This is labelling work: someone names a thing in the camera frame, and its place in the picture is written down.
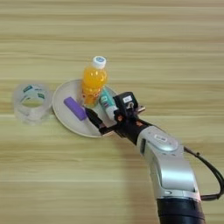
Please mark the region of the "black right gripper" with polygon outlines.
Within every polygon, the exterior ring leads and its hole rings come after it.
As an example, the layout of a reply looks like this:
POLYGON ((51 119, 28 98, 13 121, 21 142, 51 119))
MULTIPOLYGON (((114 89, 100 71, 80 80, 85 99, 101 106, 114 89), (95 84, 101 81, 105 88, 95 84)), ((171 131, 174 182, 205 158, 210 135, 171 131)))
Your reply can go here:
POLYGON ((151 123, 139 118, 138 114, 145 110, 145 107, 121 106, 114 111, 115 124, 107 127, 100 117, 91 109, 85 108, 86 115, 90 122, 106 135, 114 131, 120 137, 128 138, 133 144, 137 143, 140 132, 151 126, 151 123))

